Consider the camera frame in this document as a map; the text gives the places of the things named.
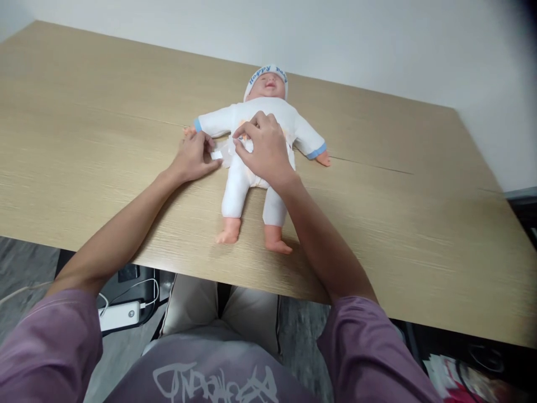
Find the baby doll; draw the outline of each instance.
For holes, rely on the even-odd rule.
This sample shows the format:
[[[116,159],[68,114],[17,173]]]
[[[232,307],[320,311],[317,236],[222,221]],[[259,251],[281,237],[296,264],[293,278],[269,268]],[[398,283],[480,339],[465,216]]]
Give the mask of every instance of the baby doll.
[[[322,165],[330,166],[330,157],[326,151],[324,139],[298,114],[295,108],[286,102],[287,95],[288,81],[285,72],[273,64],[262,67],[250,78],[244,93],[244,102],[200,116],[195,120],[194,126],[185,129],[185,134],[203,130],[215,138],[227,132],[234,133],[245,121],[250,121],[261,110],[267,115],[274,114],[284,131],[288,144],[289,162],[293,169],[296,169],[293,143],[308,159],[315,158]],[[241,141],[247,151],[253,151],[252,140],[242,138]],[[267,189],[263,209],[266,248],[270,251],[290,254],[292,249],[281,240],[281,228],[287,215],[284,202],[265,180],[248,169],[236,153],[232,157],[222,200],[224,229],[216,237],[216,242],[235,243],[237,241],[244,199],[248,189],[252,187]]]

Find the shirt sleeve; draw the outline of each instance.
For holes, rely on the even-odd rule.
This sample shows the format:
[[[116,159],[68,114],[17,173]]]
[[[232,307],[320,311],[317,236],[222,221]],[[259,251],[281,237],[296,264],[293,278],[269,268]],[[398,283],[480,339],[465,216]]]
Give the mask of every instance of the shirt sleeve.
[[[326,142],[298,113],[295,121],[296,147],[307,159],[312,160],[326,151]]]
[[[336,402],[441,402],[382,308],[339,299],[317,340]]]
[[[220,137],[231,131],[235,122],[236,104],[199,116],[194,121],[197,132],[204,131],[211,137]]]
[[[82,290],[46,297],[0,348],[0,401],[82,402],[101,355],[95,297]]]

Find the purple shirt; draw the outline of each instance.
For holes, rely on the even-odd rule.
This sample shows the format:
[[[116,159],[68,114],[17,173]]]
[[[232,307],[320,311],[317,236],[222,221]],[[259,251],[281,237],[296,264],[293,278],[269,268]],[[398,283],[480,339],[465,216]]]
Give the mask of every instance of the purple shirt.
[[[440,401],[372,301],[337,301],[317,344],[336,401]],[[0,349],[0,401],[82,402],[101,355],[95,298],[80,290],[44,298]],[[107,399],[220,400],[316,401],[261,347],[223,327],[198,328],[154,342]]]

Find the white wall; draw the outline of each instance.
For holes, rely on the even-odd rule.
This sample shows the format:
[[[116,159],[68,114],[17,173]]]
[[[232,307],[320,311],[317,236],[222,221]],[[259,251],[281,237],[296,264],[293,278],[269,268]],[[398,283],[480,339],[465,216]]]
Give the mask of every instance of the white wall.
[[[529,112],[537,102],[527,104],[535,83],[526,67],[534,59],[525,58],[527,44],[513,34],[517,11],[505,1],[19,4],[39,20],[236,62],[276,62],[289,72],[455,107],[505,191],[537,186],[537,126]]]
[[[33,21],[34,18],[23,5],[13,0],[0,0],[0,42]]]

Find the blue cuff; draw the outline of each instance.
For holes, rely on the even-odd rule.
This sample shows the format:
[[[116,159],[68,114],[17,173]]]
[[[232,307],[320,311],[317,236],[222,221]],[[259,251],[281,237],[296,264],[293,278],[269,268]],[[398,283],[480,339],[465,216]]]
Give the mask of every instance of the blue cuff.
[[[326,151],[326,143],[324,143],[320,148],[316,149],[314,152],[306,155],[306,158],[309,160],[312,160],[320,156],[325,151]]]
[[[196,132],[201,131],[200,118],[196,118],[196,120],[194,120],[194,127],[196,128]]]

